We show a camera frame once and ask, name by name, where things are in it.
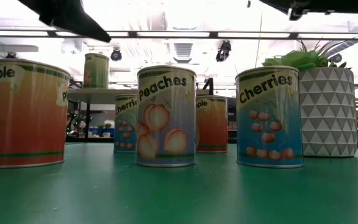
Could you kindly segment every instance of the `peach illustration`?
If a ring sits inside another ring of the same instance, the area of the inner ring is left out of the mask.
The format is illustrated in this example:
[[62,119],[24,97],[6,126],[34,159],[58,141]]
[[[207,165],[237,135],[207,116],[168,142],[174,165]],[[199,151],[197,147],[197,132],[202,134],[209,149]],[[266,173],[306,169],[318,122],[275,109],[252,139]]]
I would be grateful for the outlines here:
[[161,131],[169,122],[169,112],[164,105],[155,105],[149,112],[149,128],[151,131]]
[[133,131],[135,131],[135,128],[134,128],[132,125],[130,125],[130,126],[128,127],[128,131],[129,131],[129,132],[133,132]]
[[183,153],[187,148],[186,132],[179,128],[172,128],[164,135],[164,150],[171,153]]
[[124,133],[122,136],[124,137],[124,139],[129,139],[130,137],[129,133]]
[[263,133],[262,135],[262,141],[266,143],[274,142],[276,139],[276,136],[273,133]]
[[153,136],[144,134],[139,137],[137,148],[142,158],[154,159],[158,151],[158,142]]
[[268,156],[269,156],[269,158],[271,158],[274,161],[279,161],[280,159],[283,158],[283,155],[281,154],[281,152],[278,152],[276,150],[269,152]]
[[293,159],[293,151],[291,147],[285,148],[284,149],[284,157],[286,159]]
[[256,156],[261,159],[265,159],[269,156],[267,149],[258,149],[256,150]]
[[279,121],[273,121],[269,125],[272,131],[279,131],[281,130],[281,123]]
[[259,124],[259,123],[253,123],[253,124],[251,124],[251,129],[253,130],[253,131],[255,131],[255,132],[261,132],[263,129],[264,129],[264,127],[261,125],[261,124]]
[[258,119],[259,111],[252,110],[249,112],[249,118],[250,119]]
[[270,119],[270,115],[266,112],[261,112],[258,114],[259,121],[268,121]]
[[150,129],[149,129],[149,127],[147,127],[146,124],[144,124],[143,122],[139,121],[137,123],[136,136],[139,139],[139,137],[141,137],[144,134],[150,134]]
[[256,156],[256,148],[254,146],[247,147],[247,156]]
[[146,123],[147,127],[149,127],[150,129],[150,121],[149,121],[149,114],[150,114],[150,110],[154,107],[155,105],[151,104],[151,105],[147,105],[146,108],[144,108],[143,111],[143,120]]

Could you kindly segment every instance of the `geometric patterned pot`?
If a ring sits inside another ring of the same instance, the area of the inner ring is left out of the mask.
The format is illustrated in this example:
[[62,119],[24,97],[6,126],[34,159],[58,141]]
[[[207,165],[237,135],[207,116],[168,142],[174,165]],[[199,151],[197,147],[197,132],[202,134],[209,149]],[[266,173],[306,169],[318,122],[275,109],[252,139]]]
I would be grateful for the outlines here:
[[304,156],[351,157],[357,150],[354,75],[344,68],[300,72]]

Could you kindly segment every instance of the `shelf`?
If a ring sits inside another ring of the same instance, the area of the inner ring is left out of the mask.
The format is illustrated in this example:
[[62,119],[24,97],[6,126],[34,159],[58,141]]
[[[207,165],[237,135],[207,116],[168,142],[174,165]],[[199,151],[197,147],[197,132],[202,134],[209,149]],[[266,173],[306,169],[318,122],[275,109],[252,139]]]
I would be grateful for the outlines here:
[[[68,99],[93,104],[114,104],[119,94],[137,94],[137,90],[69,89]],[[209,90],[197,90],[197,95],[208,95]]]

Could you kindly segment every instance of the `can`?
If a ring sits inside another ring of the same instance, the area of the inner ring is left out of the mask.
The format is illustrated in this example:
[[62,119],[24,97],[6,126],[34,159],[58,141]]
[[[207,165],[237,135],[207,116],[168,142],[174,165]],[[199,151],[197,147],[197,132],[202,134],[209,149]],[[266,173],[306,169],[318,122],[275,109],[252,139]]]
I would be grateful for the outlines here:
[[114,152],[135,152],[136,104],[136,94],[116,96]]
[[70,75],[22,59],[0,59],[0,168],[63,162]]
[[197,152],[227,152],[227,98],[197,96],[196,98]]
[[108,88],[110,58],[102,54],[85,55],[83,88]]
[[303,166],[298,75],[286,66],[237,75],[237,163]]
[[136,164],[195,164],[195,72],[163,65],[143,68],[137,76]]

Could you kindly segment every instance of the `tin can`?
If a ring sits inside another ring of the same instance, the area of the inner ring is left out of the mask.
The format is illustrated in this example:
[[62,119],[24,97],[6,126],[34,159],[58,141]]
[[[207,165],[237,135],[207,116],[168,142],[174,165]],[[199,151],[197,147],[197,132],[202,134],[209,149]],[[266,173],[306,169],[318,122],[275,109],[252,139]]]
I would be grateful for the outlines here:
[[197,152],[227,152],[227,99],[223,96],[196,98]]
[[135,152],[136,94],[116,96],[114,152]]
[[303,166],[298,74],[297,69],[285,66],[238,74],[237,163]]
[[84,88],[108,88],[110,58],[101,54],[85,55]]
[[195,73],[155,66],[138,74],[136,164],[195,164]]
[[51,65],[0,59],[0,168],[63,162],[69,79]]

